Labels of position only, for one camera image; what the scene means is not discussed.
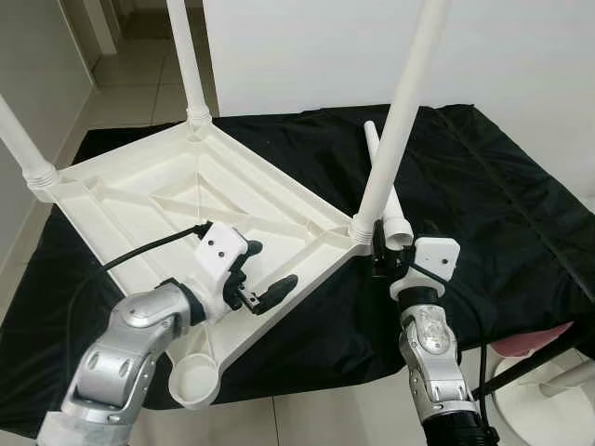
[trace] white plastic pipe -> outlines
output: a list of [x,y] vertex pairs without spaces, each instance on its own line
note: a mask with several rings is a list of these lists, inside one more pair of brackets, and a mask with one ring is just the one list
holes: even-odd
[[198,72],[198,63],[192,44],[192,34],[186,5],[184,0],[167,0],[167,11],[171,29],[174,34],[174,43],[178,53],[179,69],[182,73],[182,83],[188,101],[188,121],[194,128],[211,121],[211,113],[205,103],[201,77]]
[[372,242],[374,223],[386,205],[416,118],[421,87],[446,22],[449,3],[449,0],[426,0],[422,7],[409,57],[390,105],[377,158],[365,185],[360,210],[351,222],[350,236],[359,243]]
[[[378,152],[378,132],[372,121],[364,123],[365,140],[368,144],[370,161],[374,164]],[[413,230],[411,225],[403,216],[403,209],[399,203],[399,197],[394,187],[390,188],[389,198],[384,206],[382,213],[382,223],[384,227],[384,238],[389,249],[401,251],[404,246],[410,246],[413,243]]]
[[595,361],[583,362],[563,374],[554,376],[547,383],[539,385],[539,390],[546,397],[553,397],[571,387],[580,386],[590,379],[595,379]]
[[41,201],[50,202],[51,199],[44,193],[44,189],[60,182],[56,167],[40,153],[2,95],[0,95],[0,139],[4,141],[19,163],[29,189]]

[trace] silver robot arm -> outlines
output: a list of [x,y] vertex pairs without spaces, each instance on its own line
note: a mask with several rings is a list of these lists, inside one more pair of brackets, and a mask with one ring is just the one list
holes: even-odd
[[[227,258],[211,245],[225,246]],[[213,224],[199,244],[197,274],[188,286],[174,279],[131,295],[113,310],[105,333],[86,351],[60,412],[46,415],[40,446],[126,446],[160,355],[192,325],[218,321],[244,303],[253,313],[274,307],[296,286],[288,276],[256,296],[244,288],[244,262],[262,245]]]
[[[423,237],[416,241],[413,263],[449,281],[458,252],[453,239]],[[429,446],[496,445],[497,434],[483,425],[456,362],[455,334],[440,306],[443,294],[443,285],[411,267],[390,287],[401,312],[399,350],[419,421]]]

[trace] black cloth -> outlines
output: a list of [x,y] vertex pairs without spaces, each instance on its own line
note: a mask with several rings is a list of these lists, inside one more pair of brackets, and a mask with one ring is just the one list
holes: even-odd
[[[351,216],[370,169],[363,123],[373,120],[380,131],[387,111],[214,122]],[[91,131],[75,161],[163,128]],[[595,216],[474,107],[420,108],[395,184],[416,234],[461,244],[453,282],[471,294],[486,341],[592,318],[593,304],[569,269],[594,287]],[[54,208],[0,331],[0,428],[34,437],[45,412],[58,408],[66,308],[98,264]],[[225,372],[217,402],[358,384],[403,367],[388,283],[373,279],[371,268],[369,257],[356,257],[318,287]],[[102,332],[121,297],[107,276],[86,288],[74,317],[75,355]],[[460,346],[476,346],[469,308],[449,292],[442,302]],[[147,407],[177,407],[167,392],[170,368],[162,357]]]

